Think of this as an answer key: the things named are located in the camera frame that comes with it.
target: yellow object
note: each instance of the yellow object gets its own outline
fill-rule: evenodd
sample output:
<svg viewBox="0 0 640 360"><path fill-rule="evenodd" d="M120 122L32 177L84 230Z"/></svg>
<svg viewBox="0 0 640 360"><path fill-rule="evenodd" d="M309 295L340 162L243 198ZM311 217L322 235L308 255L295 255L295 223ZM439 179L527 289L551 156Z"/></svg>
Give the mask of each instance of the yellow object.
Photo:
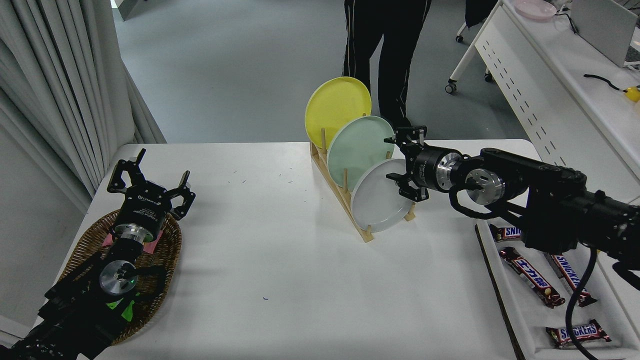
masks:
<svg viewBox="0 0 640 360"><path fill-rule="evenodd" d="M343 76L325 82L311 95L305 112L305 128L311 142L325 149L344 125L370 114L371 95L367 87L360 80Z"/></svg>
<svg viewBox="0 0 640 360"><path fill-rule="evenodd" d="M627 88L625 95L633 102L638 102L638 100L640 100L640 91L635 86Z"/></svg>

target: white curtain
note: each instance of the white curtain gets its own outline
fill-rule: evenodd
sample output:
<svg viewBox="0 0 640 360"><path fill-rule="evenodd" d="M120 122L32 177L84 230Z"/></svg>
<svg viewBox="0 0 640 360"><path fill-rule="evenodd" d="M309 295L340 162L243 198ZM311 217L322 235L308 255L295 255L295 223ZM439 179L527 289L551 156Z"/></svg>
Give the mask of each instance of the white curtain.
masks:
<svg viewBox="0 0 640 360"><path fill-rule="evenodd" d="M81 209L119 146L166 142L108 0L0 0L0 127Z"/></svg>

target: pink plate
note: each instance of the pink plate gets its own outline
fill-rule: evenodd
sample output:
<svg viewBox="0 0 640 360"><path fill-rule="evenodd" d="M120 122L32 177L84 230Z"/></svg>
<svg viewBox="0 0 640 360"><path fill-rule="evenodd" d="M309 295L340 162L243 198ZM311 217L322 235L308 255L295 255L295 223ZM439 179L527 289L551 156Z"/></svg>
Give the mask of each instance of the pink plate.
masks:
<svg viewBox="0 0 640 360"><path fill-rule="evenodd" d="M516 12L533 20L549 20L556 14L556 7L543 0L516 0Z"/></svg>

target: black pants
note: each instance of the black pants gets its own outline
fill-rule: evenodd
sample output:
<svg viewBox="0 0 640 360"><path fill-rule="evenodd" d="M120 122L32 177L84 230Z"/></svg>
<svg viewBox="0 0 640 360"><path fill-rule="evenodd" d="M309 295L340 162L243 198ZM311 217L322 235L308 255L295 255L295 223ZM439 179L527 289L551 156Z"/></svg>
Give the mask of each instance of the black pants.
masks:
<svg viewBox="0 0 640 360"><path fill-rule="evenodd" d="M431 0L345 0L347 46L343 76L362 81L369 91L369 60L384 37L378 74L380 115L394 127L408 126L406 92L409 67Z"/></svg>

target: table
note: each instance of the table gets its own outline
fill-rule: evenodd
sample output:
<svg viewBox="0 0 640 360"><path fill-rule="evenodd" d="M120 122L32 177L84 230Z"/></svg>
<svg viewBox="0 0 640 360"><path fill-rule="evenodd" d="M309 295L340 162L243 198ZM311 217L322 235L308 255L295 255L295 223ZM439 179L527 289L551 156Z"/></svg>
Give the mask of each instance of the table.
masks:
<svg viewBox="0 0 640 360"><path fill-rule="evenodd" d="M497 3L450 81L477 51L543 161L583 171L592 191L640 203L640 115L621 93L582 76L625 88L640 83L640 74L573 34L566 17L527 19L515 1Z"/></svg>
<svg viewBox="0 0 640 360"><path fill-rule="evenodd" d="M429 143L537 157L525 140ZM99 359L515 357L475 220L445 194L431 192L415 220L364 243L308 143L125 145L111 169L142 147L147 179L171 188L190 170L196 199L179 222L182 253L164 304ZM75 242L121 206L107 181Z"/></svg>

